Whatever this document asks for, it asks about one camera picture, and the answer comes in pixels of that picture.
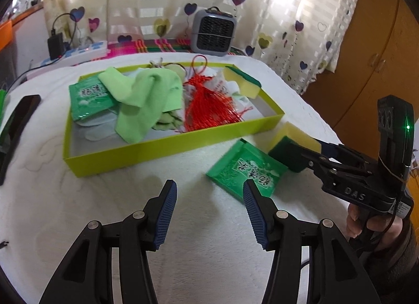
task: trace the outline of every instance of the portable heater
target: portable heater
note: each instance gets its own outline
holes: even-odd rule
[[[227,55],[236,24],[232,15],[221,12],[217,7],[198,11],[192,25],[192,51],[204,55]]]

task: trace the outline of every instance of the colorful plaid cloth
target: colorful plaid cloth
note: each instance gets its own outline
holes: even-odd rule
[[[108,45],[107,57],[109,59],[116,56],[147,53],[147,52],[192,52],[189,39],[150,39],[137,40]],[[229,55],[246,56],[241,50],[231,48]]]

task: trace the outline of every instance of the charger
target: charger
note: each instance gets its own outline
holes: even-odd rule
[[[56,35],[55,31],[52,32],[52,36],[48,39],[48,51],[51,61],[59,59],[64,55],[65,48],[62,33]]]

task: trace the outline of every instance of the blue ribbed rubber pad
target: blue ribbed rubber pad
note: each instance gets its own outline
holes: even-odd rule
[[[154,235],[153,242],[156,250],[159,249],[160,245],[164,243],[166,239],[167,230],[169,229],[170,220],[172,219],[173,210],[175,209],[177,196],[178,188],[176,183],[173,182],[156,222],[156,233]]]
[[[256,241],[266,250],[268,246],[267,223],[247,183],[243,184],[243,200],[253,227],[253,232],[255,233]]]

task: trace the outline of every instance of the cabinet handle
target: cabinet handle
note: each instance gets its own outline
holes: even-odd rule
[[[376,67],[376,72],[381,72],[384,68],[384,65],[385,65],[385,59],[382,59]]]
[[[371,58],[368,62],[368,65],[370,67],[374,67],[376,65],[378,56],[379,56],[378,54],[374,54],[374,55],[371,56]]]

